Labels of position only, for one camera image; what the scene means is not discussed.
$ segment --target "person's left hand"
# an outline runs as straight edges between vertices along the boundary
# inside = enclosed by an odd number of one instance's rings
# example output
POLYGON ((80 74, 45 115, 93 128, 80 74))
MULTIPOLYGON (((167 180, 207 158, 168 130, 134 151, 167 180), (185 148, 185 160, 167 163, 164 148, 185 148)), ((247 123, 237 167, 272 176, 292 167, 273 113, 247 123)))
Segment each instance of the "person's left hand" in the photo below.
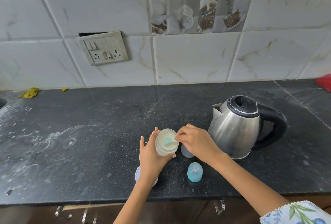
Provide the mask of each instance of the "person's left hand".
POLYGON ((140 177, 139 180, 143 180, 152 186, 159 176, 164 165, 176 157, 176 154, 168 154, 166 156, 161 156, 156 152, 155 149, 155 139, 159 134, 160 130, 155 127, 155 130, 149 137, 149 141, 146 146, 144 146, 144 137, 140 138, 140 177))

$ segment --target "forearm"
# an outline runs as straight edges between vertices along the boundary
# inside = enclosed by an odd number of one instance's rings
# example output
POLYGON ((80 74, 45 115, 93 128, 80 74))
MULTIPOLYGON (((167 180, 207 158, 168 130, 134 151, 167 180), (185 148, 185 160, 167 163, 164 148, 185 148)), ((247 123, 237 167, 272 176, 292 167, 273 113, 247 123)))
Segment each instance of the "forearm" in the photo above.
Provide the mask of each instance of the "forearm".
POLYGON ((114 224, 137 224, 141 209, 151 188, 152 185, 149 185, 149 183, 137 180, 136 185, 114 221, 114 224))
POLYGON ((226 153, 217 154, 209 165, 233 185, 260 216, 289 203, 287 199, 239 166, 226 153))

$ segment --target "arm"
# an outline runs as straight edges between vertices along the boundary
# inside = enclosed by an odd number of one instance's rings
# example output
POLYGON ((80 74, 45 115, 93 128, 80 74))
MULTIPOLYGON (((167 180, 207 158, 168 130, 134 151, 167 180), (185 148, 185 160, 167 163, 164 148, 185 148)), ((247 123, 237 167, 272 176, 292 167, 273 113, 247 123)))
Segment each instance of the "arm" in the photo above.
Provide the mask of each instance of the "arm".
POLYGON ((224 176, 260 216, 289 203, 222 152, 205 130, 188 124, 178 131, 175 139, 224 176))
POLYGON ((150 135, 149 141, 144 146, 144 137, 140 139, 140 177, 137 180, 129 198, 118 214, 114 224, 136 224, 139 215, 146 201, 147 195, 151 190, 156 178, 159 176, 164 165, 176 157, 176 154, 160 156, 155 150, 155 139, 160 130, 155 130, 150 135))

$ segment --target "person's right hand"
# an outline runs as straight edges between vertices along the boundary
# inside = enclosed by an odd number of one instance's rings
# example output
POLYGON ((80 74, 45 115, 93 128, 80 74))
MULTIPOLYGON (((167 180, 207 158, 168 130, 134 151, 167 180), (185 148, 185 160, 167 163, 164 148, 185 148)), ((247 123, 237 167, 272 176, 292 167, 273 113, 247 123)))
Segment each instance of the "person's right hand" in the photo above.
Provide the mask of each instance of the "person's right hand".
POLYGON ((222 153, 206 130, 191 124, 183 126, 175 140, 182 142, 186 149, 201 161, 209 164, 212 159, 222 153))

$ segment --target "white wall tile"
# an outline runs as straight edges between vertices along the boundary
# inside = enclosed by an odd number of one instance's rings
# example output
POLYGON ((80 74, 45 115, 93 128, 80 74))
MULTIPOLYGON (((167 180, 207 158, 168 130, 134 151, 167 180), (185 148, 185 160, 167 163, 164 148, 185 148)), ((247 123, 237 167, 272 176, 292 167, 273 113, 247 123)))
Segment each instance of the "white wall tile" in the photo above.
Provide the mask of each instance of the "white wall tile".
POLYGON ((41 0, 0 0, 0 39, 59 37, 41 0))
POLYGON ((316 78, 331 73, 331 32, 328 33, 300 78, 316 78))
POLYGON ((0 90, 85 87, 61 39, 0 43, 0 90))
POLYGON ((252 0, 244 31, 331 28, 331 0, 252 0))
POLYGON ((88 87, 155 84, 152 37, 124 37, 130 61, 91 66, 75 39, 66 39, 88 87))
POLYGON ((151 34, 146 0, 47 0, 65 36, 121 30, 151 34))
POLYGON ((239 35, 153 36, 158 84, 226 81, 239 35))
POLYGON ((328 29, 242 32, 230 81, 296 79, 328 29))

